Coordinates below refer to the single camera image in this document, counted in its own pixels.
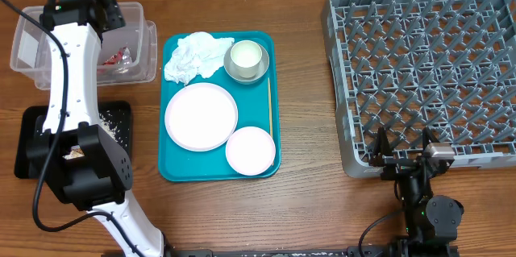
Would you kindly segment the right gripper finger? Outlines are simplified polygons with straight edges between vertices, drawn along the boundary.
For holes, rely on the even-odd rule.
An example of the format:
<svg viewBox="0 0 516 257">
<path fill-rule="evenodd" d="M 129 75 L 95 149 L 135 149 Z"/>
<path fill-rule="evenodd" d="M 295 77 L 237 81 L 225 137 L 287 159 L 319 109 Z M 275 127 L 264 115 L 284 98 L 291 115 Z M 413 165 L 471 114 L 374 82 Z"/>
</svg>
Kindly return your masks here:
<svg viewBox="0 0 516 257">
<path fill-rule="evenodd" d="M 372 152 L 372 160 L 381 160 L 384 156 L 391 157 L 392 149 L 390 147 L 385 128 L 381 126 L 377 131 L 376 142 Z"/>
<path fill-rule="evenodd" d="M 428 127 L 422 131 L 422 148 L 424 156 L 434 156 L 439 151 L 440 141 Z"/>
</svg>

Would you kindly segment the red snack wrapper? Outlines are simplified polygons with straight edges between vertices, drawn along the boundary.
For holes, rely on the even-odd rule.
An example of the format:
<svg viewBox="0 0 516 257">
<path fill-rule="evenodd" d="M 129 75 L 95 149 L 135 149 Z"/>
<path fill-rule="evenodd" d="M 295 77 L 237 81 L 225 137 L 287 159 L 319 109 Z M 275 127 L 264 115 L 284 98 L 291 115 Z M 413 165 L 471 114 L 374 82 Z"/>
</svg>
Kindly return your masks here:
<svg viewBox="0 0 516 257">
<path fill-rule="evenodd" d="M 128 65 L 132 63 L 131 52 L 128 47 L 120 48 L 116 54 L 105 60 L 102 66 L 117 65 L 114 70 L 115 73 L 126 73 L 129 68 Z"/>
</svg>

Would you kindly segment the white napkin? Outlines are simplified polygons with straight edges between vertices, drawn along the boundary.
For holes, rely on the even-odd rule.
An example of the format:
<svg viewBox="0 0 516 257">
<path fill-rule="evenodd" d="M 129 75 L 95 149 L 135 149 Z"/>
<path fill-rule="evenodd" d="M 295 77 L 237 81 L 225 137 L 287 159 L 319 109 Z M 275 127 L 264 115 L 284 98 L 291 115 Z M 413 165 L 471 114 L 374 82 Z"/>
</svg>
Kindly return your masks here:
<svg viewBox="0 0 516 257">
<path fill-rule="evenodd" d="M 164 66 L 164 79 L 188 85 L 196 76 L 213 76 L 223 66 L 224 56 L 234 43 L 232 37 L 215 38 L 204 31 L 179 39 Z"/>
</svg>

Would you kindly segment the large white plate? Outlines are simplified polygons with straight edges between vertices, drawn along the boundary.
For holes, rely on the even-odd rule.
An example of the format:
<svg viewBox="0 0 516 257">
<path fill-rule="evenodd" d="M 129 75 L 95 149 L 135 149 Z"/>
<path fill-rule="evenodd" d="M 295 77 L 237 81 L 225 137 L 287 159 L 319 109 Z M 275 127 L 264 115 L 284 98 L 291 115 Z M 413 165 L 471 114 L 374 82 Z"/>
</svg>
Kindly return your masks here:
<svg viewBox="0 0 516 257">
<path fill-rule="evenodd" d="M 239 117 L 234 98 L 224 88 L 196 83 L 179 90 L 164 113 L 170 139 L 188 151 L 210 151 L 233 134 Z"/>
</svg>

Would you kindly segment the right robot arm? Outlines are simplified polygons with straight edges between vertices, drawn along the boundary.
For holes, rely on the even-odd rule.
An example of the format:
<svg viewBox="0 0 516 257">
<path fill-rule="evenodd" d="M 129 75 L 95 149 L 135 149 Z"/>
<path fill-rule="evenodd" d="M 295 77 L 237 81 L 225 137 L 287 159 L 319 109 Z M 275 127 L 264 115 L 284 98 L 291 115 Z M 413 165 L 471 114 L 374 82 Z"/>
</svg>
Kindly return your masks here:
<svg viewBox="0 0 516 257">
<path fill-rule="evenodd" d="M 429 128 L 422 131 L 422 152 L 416 158 L 394 156 L 384 128 L 379 128 L 369 164 L 381 167 L 381 179 L 392 180 L 402 207 L 368 226 L 360 236 L 358 252 L 365 255 L 364 237 L 375 226 L 400 213 L 404 215 L 406 235 L 375 249 L 378 256 L 457 256 L 457 239 L 464 207 L 450 197 L 434 195 L 430 180 L 443 175 L 454 162 L 449 143 L 441 143 Z"/>
</svg>

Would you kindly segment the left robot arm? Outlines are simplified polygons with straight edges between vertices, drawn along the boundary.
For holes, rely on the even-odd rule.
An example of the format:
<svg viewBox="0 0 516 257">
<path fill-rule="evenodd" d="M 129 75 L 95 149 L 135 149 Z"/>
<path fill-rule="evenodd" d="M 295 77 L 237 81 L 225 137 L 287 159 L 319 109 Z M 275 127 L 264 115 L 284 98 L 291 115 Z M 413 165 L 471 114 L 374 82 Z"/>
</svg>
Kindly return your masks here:
<svg viewBox="0 0 516 257">
<path fill-rule="evenodd" d="M 96 218 L 125 256 L 172 255 L 166 237 L 131 191 L 130 156 L 100 124 L 98 57 L 103 33 L 125 25 L 118 3 L 48 0 L 35 25 L 47 36 L 52 60 L 48 111 L 27 148 L 27 157 L 40 172 L 32 205 L 35 224 L 57 232 Z M 44 225 L 39 216 L 44 185 L 83 216 L 60 226 Z"/>
</svg>

